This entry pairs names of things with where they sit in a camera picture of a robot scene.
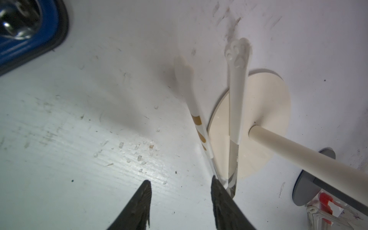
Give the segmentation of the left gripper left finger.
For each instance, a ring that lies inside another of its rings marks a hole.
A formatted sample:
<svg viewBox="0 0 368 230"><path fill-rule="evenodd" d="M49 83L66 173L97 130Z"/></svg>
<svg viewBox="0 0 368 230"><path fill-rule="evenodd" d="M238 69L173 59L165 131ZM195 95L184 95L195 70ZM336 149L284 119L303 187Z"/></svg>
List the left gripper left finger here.
<svg viewBox="0 0 368 230"><path fill-rule="evenodd" d="M107 228L108 230L146 230L150 226L151 182L145 180Z"/></svg>

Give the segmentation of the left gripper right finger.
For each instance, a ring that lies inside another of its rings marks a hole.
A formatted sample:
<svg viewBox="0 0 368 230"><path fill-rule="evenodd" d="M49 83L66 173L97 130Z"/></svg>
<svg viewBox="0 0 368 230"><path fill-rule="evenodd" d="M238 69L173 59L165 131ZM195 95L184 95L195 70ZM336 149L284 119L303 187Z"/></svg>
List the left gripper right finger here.
<svg viewBox="0 0 368 230"><path fill-rule="evenodd" d="M215 176L211 182L211 199L217 230L256 230Z"/></svg>

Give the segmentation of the dark grey utensil rack stand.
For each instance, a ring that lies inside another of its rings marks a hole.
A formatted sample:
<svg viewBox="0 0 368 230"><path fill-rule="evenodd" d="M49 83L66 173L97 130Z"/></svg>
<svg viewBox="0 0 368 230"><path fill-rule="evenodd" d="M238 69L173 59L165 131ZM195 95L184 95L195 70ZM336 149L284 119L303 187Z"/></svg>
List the dark grey utensil rack stand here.
<svg viewBox="0 0 368 230"><path fill-rule="evenodd" d="M302 170L300 173L292 192L292 200L297 206L304 206L321 191L325 190L343 202L350 205L352 208L361 212L364 215L368 215L368 207L349 195L341 192L340 190L334 188L328 183L320 180L316 176Z"/></svg>

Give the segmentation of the cream utensil rack stand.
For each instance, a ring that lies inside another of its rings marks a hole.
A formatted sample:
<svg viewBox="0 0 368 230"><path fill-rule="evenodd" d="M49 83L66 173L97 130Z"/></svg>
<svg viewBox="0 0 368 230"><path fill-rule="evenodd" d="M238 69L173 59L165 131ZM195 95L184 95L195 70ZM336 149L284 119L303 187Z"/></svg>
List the cream utensil rack stand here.
<svg viewBox="0 0 368 230"><path fill-rule="evenodd" d="M236 173L238 180L261 170L276 153L300 167L305 174L367 205L366 173L285 138L290 112L290 94L279 76L260 72L248 78Z"/></svg>

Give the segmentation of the white cat paw tongs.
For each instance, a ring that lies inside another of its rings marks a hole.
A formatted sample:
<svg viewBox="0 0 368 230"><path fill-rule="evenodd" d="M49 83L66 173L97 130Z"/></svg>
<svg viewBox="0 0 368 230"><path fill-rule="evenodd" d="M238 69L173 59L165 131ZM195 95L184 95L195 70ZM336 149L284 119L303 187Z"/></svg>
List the white cat paw tongs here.
<svg viewBox="0 0 368 230"><path fill-rule="evenodd" d="M206 125L201 118L201 109L194 94L194 70L181 56L174 58L173 66L175 77L178 81L179 90L182 92L192 120L195 124L201 145L209 160L212 172L223 186L230 197L236 193L238 177L239 145L243 132L243 117L245 111L245 88L249 75L248 64L252 55L252 46L248 39L236 39L230 43L225 51L225 58L230 70L229 89L229 170L228 178L223 180L215 166L214 154L208 137Z"/></svg>

